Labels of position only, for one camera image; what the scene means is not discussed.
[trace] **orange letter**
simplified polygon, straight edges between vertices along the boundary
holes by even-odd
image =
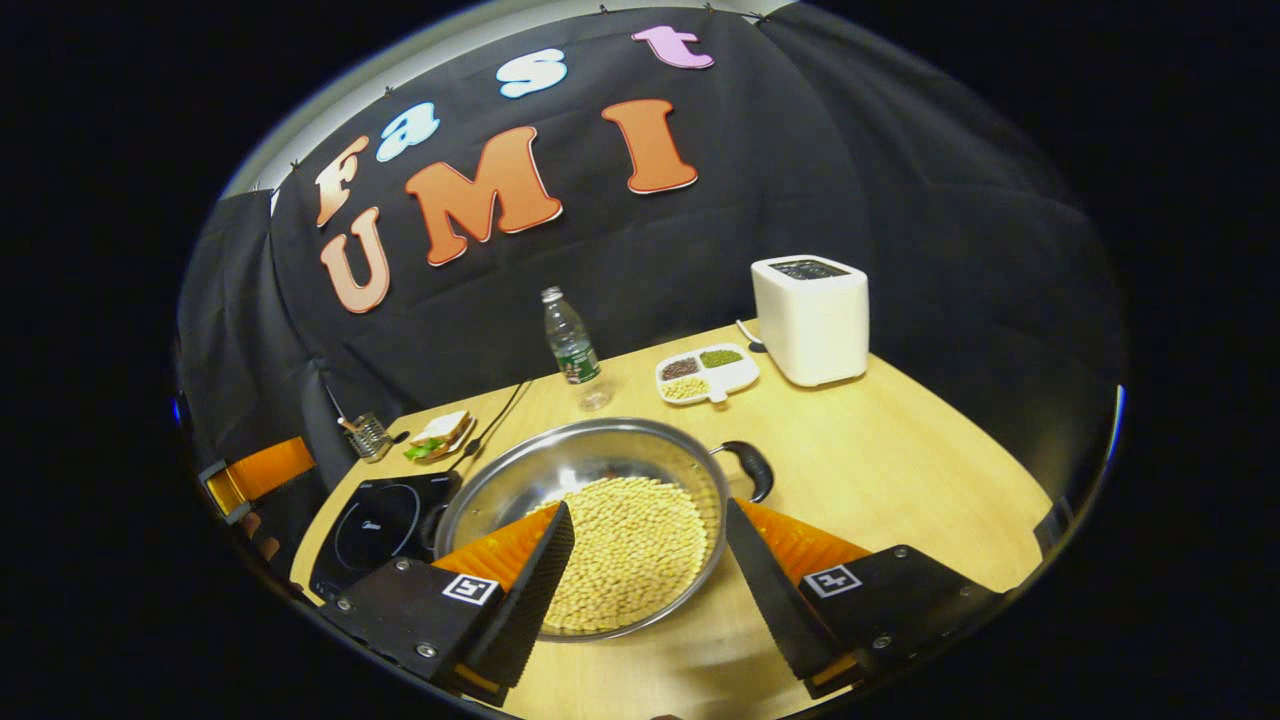
[[[559,217],[563,205],[547,195],[534,164],[535,137],[536,129],[524,127],[489,138],[480,152],[475,182],[447,163],[433,163],[408,178],[404,190],[417,197],[431,242],[428,264],[439,266],[467,251],[467,240],[453,233],[449,218],[480,242],[489,242],[495,200],[502,200],[498,228],[506,233]]]
[[[676,151],[676,141],[667,127],[667,113],[672,110],[666,100],[631,100],[605,108],[600,115],[622,129],[627,141],[634,173],[627,181],[631,192],[649,195],[663,190],[676,190],[692,184],[698,169],[686,165]]]
[[[351,265],[347,264],[347,236],[339,234],[329,241],[320,252],[320,261],[329,268],[329,279],[333,290],[338,292],[338,300],[352,313],[367,313],[378,306],[387,297],[387,288],[392,284],[392,274],[387,269],[387,254],[383,252],[383,242],[378,240],[378,208],[370,208],[351,223],[351,232],[360,238],[361,247],[365,249],[365,260],[369,261],[369,282],[364,286],[356,284],[356,278],[351,277]]]
[[[316,218],[316,227],[323,228],[329,218],[342,208],[351,191],[342,187],[342,183],[356,179],[356,159],[352,158],[369,145],[369,136],[362,135],[356,138],[342,155],[333,159],[329,167],[316,176],[316,184],[320,186],[320,217]]]

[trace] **letter s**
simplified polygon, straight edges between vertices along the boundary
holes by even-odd
[[[498,68],[498,79],[507,83],[498,92],[515,100],[530,92],[547,90],[568,74],[568,68],[561,63],[563,59],[563,53],[549,47],[507,61]]]

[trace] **yellow bean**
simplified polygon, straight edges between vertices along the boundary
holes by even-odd
[[[568,632],[630,625],[672,602],[701,570],[707,528],[682,488],[635,475],[602,478],[563,500],[575,519],[575,544],[548,625]]]
[[[662,386],[663,396],[672,400],[685,400],[708,392],[710,392],[710,386],[707,384],[707,380],[696,375],[680,378]]]

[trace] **induction cooktop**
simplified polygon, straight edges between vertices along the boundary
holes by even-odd
[[[435,524],[460,486],[452,471],[360,483],[325,536],[311,591],[333,602],[392,557],[434,560]]]

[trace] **pink letter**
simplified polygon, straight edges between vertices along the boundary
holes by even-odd
[[[710,55],[694,55],[685,47],[685,42],[698,42],[698,36],[691,32],[676,32],[671,26],[652,27],[644,32],[631,36],[631,40],[645,40],[649,49],[659,60],[677,68],[700,70],[712,67],[716,60]]]

